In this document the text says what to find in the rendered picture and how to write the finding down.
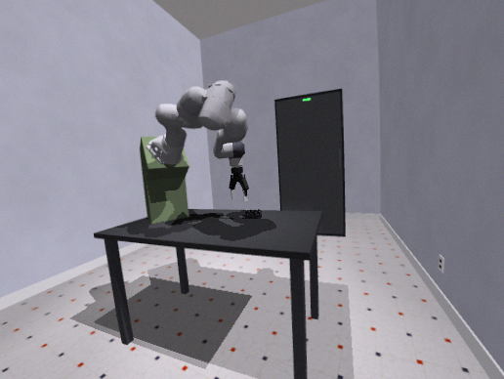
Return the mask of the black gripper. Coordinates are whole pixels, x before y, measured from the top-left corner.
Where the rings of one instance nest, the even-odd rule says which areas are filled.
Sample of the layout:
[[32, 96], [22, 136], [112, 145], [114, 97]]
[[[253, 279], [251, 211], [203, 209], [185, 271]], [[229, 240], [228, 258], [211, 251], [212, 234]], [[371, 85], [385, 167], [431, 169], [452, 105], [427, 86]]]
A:
[[245, 174], [241, 174], [243, 173], [243, 167], [231, 168], [231, 173], [233, 174], [231, 175], [229, 186], [229, 189], [231, 189], [231, 199], [235, 199], [235, 185], [239, 182], [243, 190], [243, 200], [248, 201], [247, 190], [249, 190], [249, 187], [245, 179]]

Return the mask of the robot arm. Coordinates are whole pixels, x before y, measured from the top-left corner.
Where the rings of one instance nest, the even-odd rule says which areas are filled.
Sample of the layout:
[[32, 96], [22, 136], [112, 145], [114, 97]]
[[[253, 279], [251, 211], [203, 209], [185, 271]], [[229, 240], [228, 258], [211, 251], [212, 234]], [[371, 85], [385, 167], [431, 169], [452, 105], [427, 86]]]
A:
[[[147, 149], [161, 164], [178, 164], [182, 160], [187, 137], [183, 127], [197, 129], [204, 126], [209, 130], [219, 130], [213, 147], [214, 155], [219, 159], [228, 158], [231, 167], [241, 167], [245, 153], [241, 140], [246, 135], [248, 123], [242, 109], [231, 108], [235, 94], [228, 81], [217, 81], [206, 90], [189, 88], [177, 105], [159, 105], [155, 117], [167, 132], [150, 141]], [[198, 114], [199, 118], [193, 121]]]

